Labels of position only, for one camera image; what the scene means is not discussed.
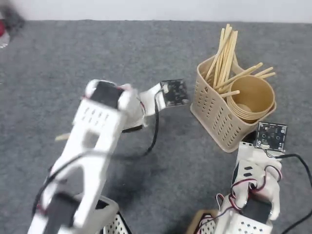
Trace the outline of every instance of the white wire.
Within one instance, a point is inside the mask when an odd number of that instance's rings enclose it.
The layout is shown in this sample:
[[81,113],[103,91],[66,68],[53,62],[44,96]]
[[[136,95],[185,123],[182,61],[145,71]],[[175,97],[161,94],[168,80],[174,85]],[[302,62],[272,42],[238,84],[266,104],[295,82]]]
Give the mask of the white wire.
[[224,200],[224,196],[223,196],[222,194],[220,194],[220,193],[217,193],[217,194],[215,195],[215,200],[216,200],[216,202],[217,202],[217,204],[218,204],[219,211],[221,211],[221,206],[222,206],[222,204],[220,204],[220,202],[219,202],[219,199],[218,199],[219,196],[222,197],[223,200]]

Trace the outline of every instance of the white wall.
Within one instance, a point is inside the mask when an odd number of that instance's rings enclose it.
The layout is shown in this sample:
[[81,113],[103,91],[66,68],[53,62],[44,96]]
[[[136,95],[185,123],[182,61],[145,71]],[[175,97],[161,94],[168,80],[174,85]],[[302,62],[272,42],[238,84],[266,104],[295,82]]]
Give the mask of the white wall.
[[312,0],[9,0],[26,20],[312,22]]

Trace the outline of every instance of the black cable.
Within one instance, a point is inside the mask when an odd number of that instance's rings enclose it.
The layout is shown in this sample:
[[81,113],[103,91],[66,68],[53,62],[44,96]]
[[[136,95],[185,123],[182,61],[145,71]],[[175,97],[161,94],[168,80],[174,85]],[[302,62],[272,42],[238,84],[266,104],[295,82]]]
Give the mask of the black cable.
[[66,162],[63,166],[61,166],[59,169],[57,169],[52,175],[50,175],[44,182],[44,184],[42,185],[42,187],[39,189],[36,197],[35,197],[35,201],[33,203],[33,208],[32,208],[32,216],[35,215],[36,213],[36,209],[37,209],[37,205],[40,202],[40,198],[42,196],[43,191],[48,187],[48,185],[55,180],[56,176],[63,171],[68,165],[72,164],[73,162],[77,161],[78,159],[84,157],[84,156],[88,156],[89,154],[92,154],[92,156],[94,156],[95,154],[99,155],[99,156],[103,156],[105,155],[104,152],[99,152],[99,151],[86,151],[83,152],[81,154],[78,154],[76,157],[74,157],[73,159],[69,160],[68,162]]
[[159,90],[155,95],[154,95],[154,103],[155,103],[155,131],[154,131],[154,137],[153,137],[153,141],[150,145],[150,147],[148,147],[147,151],[143,154],[143,156],[148,155],[152,149],[154,148],[155,144],[156,144],[156,140],[157,140],[157,135],[158,135],[158,129],[159,129],[159,109],[158,109],[158,104],[157,104],[157,95],[162,91]]
[[[303,166],[305,167],[309,180],[310,180],[310,185],[312,188],[312,175],[311,172],[309,170],[308,165],[306,164],[306,162],[302,159],[302,157],[300,155],[297,154],[289,154],[289,155],[281,155],[281,156],[277,156],[275,158],[277,159],[283,159],[283,158],[289,158],[289,157],[296,157],[297,159],[300,160],[300,162],[303,164]],[[301,218],[300,220],[298,220],[297,222],[295,222],[294,224],[290,225],[287,229],[285,229],[282,234],[286,234],[288,233],[291,229],[295,228],[297,225],[299,225],[300,223],[304,222],[305,220],[307,220],[308,218],[310,218],[312,216],[312,210],[303,218]]]

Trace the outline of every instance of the plastic cup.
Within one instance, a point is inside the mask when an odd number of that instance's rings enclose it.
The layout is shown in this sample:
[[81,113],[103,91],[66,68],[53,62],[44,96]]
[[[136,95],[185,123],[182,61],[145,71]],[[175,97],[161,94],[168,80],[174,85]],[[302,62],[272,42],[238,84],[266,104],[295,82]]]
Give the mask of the plastic cup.
[[234,90],[240,93],[227,97],[228,106],[248,122],[260,119],[274,105],[274,90],[264,79],[251,75],[240,77],[230,85],[230,91]]

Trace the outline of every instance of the gray carpet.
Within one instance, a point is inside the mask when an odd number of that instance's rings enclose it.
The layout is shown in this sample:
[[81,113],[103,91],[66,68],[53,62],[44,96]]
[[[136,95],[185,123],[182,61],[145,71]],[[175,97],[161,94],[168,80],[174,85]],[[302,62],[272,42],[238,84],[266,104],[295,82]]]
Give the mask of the gray carpet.
[[[182,78],[190,96],[198,63],[216,52],[224,23],[27,22],[0,50],[0,233],[22,234],[34,196],[70,131],[87,82],[105,78],[144,91]],[[233,23],[239,63],[274,66],[277,110],[269,121],[289,125],[287,149],[312,167],[312,25]],[[188,106],[160,113],[159,138],[146,158],[154,119],[124,134],[108,171],[104,194],[117,201],[133,233],[184,233],[198,209],[216,208],[216,193],[231,185],[236,152],[219,149]],[[302,165],[283,161],[281,214],[274,234],[311,210]],[[312,219],[292,233],[312,233]]]

